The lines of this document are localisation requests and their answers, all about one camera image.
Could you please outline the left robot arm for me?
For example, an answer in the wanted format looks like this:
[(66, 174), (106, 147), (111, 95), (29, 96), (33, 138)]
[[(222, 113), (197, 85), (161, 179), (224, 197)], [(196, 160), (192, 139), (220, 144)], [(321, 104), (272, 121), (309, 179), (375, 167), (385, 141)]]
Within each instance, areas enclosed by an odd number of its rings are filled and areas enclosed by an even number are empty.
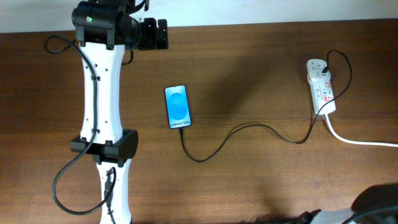
[(167, 49), (165, 19), (145, 18), (149, 2), (82, 1), (72, 12), (84, 66), (85, 110), (74, 152), (91, 154), (100, 176), (101, 223), (132, 223), (129, 167), (138, 133), (124, 129), (119, 112), (120, 76), (126, 51)]

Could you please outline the blue Samsung Galaxy smartphone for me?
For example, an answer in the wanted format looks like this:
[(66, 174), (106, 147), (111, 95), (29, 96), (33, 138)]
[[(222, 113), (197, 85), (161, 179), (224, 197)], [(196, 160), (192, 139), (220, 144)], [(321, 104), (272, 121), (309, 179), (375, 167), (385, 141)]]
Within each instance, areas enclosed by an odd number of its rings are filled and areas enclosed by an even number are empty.
[(185, 128), (192, 125), (187, 89), (185, 85), (165, 88), (165, 102), (170, 129)]

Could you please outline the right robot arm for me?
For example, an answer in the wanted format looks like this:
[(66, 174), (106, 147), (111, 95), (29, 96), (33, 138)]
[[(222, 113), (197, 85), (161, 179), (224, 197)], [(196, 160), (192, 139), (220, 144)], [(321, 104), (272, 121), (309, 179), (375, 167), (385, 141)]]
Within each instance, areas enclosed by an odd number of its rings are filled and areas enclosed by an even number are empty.
[(304, 212), (292, 221), (298, 224), (397, 224), (397, 184), (368, 187), (350, 208), (328, 212)]

